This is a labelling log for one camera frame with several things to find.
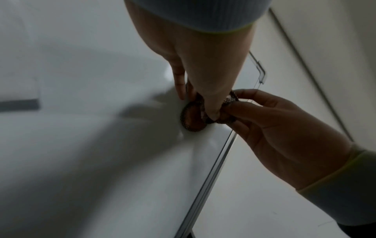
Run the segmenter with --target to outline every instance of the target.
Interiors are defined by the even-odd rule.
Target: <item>black sleeve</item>
[[[351,238],[376,237],[376,222],[368,225],[348,226],[338,224],[338,226]]]

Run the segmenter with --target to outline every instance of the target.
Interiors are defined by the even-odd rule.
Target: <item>dark line on wall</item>
[[[330,103],[330,101],[328,100],[327,96],[325,95],[325,93],[323,92],[323,90],[321,89],[320,85],[318,84],[318,82],[315,80],[312,72],[309,70],[308,66],[306,65],[305,61],[303,60],[302,56],[299,54],[298,50],[296,49],[296,47],[294,46],[294,44],[292,43],[292,41],[290,40],[289,36],[287,35],[287,33],[285,32],[285,30],[283,29],[281,23],[279,22],[277,16],[274,14],[273,10],[270,8],[269,9],[269,12],[273,18],[273,20],[275,21],[275,23],[277,24],[279,30],[281,31],[281,33],[283,34],[285,40],[288,42],[288,44],[290,45],[291,49],[293,50],[294,54],[297,56],[298,60],[300,61],[301,65],[303,66],[303,68],[305,69],[305,71],[307,72],[311,82],[313,83],[313,85],[316,87],[318,93],[320,94],[320,96],[322,97],[322,99],[324,100],[324,102],[326,103],[326,105],[328,106],[329,110],[331,111],[332,115],[334,116],[334,118],[337,120],[337,122],[339,123],[341,129],[345,132],[346,136],[351,140],[351,141],[354,141],[353,140],[353,137],[350,135],[349,131],[346,129],[344,123],[342,122],[341,118],[338,116],[337,112],[334,110],[332,104]]]

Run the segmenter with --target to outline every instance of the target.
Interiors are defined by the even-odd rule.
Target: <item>whiteboard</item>
[[[122,2],[20,3],[40,110],[0,113],[0,236],[173,237],[231,129],[181,127],[187,102]],[[235,88],[259,75],[248,58]]]

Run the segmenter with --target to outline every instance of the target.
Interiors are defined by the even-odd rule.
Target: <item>gray sleeve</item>
[[[376,153],[364,151],[300,194],[347,226],[376,222]]]
[[[260,18],[272,0],[132,0],[179,25],[209,33],[240,29]]]

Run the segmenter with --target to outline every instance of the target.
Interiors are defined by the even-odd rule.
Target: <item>hand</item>
[[[197,93],[201,94],[206,113],[217,120],[248,54],[255,26],[207,34],[164,20],[129,0],[125,5],[140,37],[170,63],[179,98],[186,96],[187,71],[188,98],[193,101]]]
[[[295,189],[303,189],[342,167],[352,142],[286,99],[255,89],[235,90],[239,98],[223,111],[238,118],[229,126],[261,163]]]

